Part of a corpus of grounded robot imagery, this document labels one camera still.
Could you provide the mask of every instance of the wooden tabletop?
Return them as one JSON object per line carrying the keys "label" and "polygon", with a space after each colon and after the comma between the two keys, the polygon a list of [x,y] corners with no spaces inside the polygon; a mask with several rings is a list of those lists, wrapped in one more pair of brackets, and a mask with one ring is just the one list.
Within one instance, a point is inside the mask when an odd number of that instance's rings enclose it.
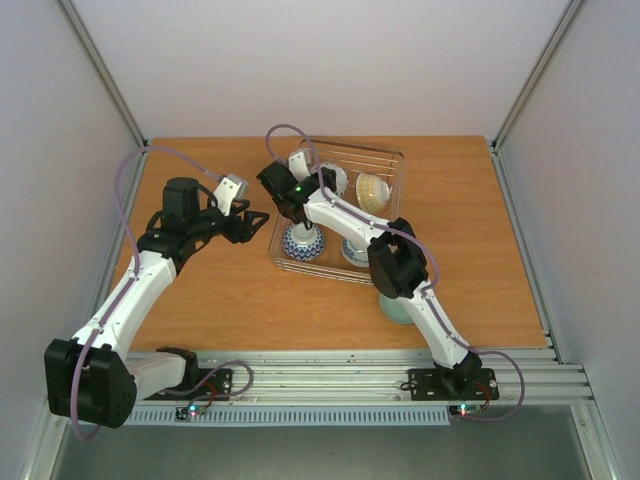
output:
{"label": "wooden tabletop", "polygon": [[[433,250],[442,272],[438,298],[459,332],[479,347],[538,347],[544,337],[502,194],[482,137],[347,137],[405,154],[401,215]],[[272,220],[247,244],[214,239],[193,256],[152,308],[132,349],[191,350],[423,348],[414,326],[387,320],[369,285],[284,272],[268,254],[277,214],[255,180],[271,160],[262,138],[160,138],[217,173],[250,180],[251,209]],[[297,148],[275,138],[280,155]],[[169,154],[149,156],[131,224],[143,233],[171,177],[215,182]],[[121,252],[116,279],[129,262]]]}

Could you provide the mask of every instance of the wire rack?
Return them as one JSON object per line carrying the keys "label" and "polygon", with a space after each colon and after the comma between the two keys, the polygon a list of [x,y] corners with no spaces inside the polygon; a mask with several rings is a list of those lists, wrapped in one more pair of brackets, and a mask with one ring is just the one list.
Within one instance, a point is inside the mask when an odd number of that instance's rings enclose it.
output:
{"label": "wire rack", "polygon": [[[328,140],[312,141],[316,145],[321,162],[333,163],[347,172],[348,184],[344,200],[357,207],[355,184],[358,175],[363,172],[377,175],[387,183],[390,192],[387,205],[377,216],[392,220],[398,217],[404,177],[402,152]],[[300,148],[306,146],[304,141],[300,142]],[[369,268],[349,263],[342,255],[342,237],[324,227],[320,229],[326,237],[327,246],[322,255],[310,262],[299,262],[288,257],[282,248],[282,238],[289,225],[291,220],[278,215],[269,243],[269,254],[280,268],[319,277],[371,284]]]}

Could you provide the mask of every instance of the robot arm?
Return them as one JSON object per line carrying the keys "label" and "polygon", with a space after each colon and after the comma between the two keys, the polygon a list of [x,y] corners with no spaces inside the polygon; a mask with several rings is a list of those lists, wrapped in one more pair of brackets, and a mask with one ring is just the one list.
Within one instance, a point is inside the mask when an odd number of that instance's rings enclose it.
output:
{"label": "robot arm", "polygon": [[[91,347],[78,389],[80,420],[116,428],[127,419],[136,400],[164,388],[189,389],[196,384],[198,362],[192,352],[165,347],[134,362],[126,361],[127,354],[149,310],[194,253],[218,235],[231,243],[248,242],[267,222],[268,214],[247,210],[246,187],[244,180],[233,175],[224,177],[214,193],[192,178],[167,182],[162,210],[153,215],[138,240],[137,270],[134,256],[89,322],[71,340],[54,340],[45,352],[52,413],[69,416],[72,377],[87,343]],[[208,197],[202,209],[199,192]]]}
{"label": "robot arm", "polygon": [[[309,163],[306,151],[299,150],[289,157],[288,167],[273,162],[258,175],[258,180],[280,213],[294,223],[323,225],[357,246],[367,248],[374,286],[402,304],[429,344],[443,389],[452,398],[460,396],[472,385],[482,362],[478,355],[453,340],[467,343],[452,325],[433,290],[425,288],[428,274],[422,251],[407,239],[380,228],[386,226],[415,237],[411,226],[402,218],[390,222],[369,215],[339,198],[333,193],[335,172],[330,169],[319,173],[325,185],[333,190],[323,194],[317,175],[309,174]],[[354,210],[357,216],[348,213]]]}

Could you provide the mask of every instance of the ceramic bowl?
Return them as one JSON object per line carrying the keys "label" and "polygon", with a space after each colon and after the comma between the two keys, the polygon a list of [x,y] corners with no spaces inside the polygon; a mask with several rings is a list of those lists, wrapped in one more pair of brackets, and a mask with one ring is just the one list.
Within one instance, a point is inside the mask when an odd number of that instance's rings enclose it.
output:
{"label": "ceramic bowl", "polygon": [[351,240],[347,240],[346,238],[342,240],[342,255],[351,265],[355,265],[356,267],[369,266],[367,250],[357,247]]}
{"label": "ceramic bowl", "polygon": [[287,228],[282,239],[284,253],[299,262],[318,258],[324,251],[325,245],[322,231],[316,225],[313,225],[311,230],[307,230],[303,223]]}
{"label": "ceramic bowl", "polygon": [[356,180],[356,197],[360,208],[375,215],[380,213],[389,201],[389,185],[376,175],[361,173]]}
{"label": "ceramic bowl", "polygon": [[[344,197],[344,194],[347,192],[347,184],[349,183],[347,172],[344,170],[344,168],[339,167],[335,163],[321,163],[320,166],[329,168],[336,172],[336,195],[338,195],[340,198]],[[310,173],[316,173],[318,169],[314,165],[309,171]]]}
{"label": "ceramic bowl", "polygon": [[413,325],[413,320],[397,299],[385,297],[380,294],[378,302],[380,303],[382,312],[392,322],[399,325]]}

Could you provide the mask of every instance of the white wall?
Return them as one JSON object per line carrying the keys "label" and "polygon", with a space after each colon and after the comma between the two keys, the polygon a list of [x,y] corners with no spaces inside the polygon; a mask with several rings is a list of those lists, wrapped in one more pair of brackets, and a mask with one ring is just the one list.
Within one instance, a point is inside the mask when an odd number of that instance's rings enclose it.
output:
{"label": "white wall", "polygon": [[567,360],[640,478],[640,3],[590,0],[504,149]]}
{"label": "white wall", "polygon": [[76,0],[147,137],[493,137],[566,0]]}
{"label": "white wall", "polygon": [[0,2],[0,478],[18,477],[43,354],[89,313],[133,148],[55,2]]}

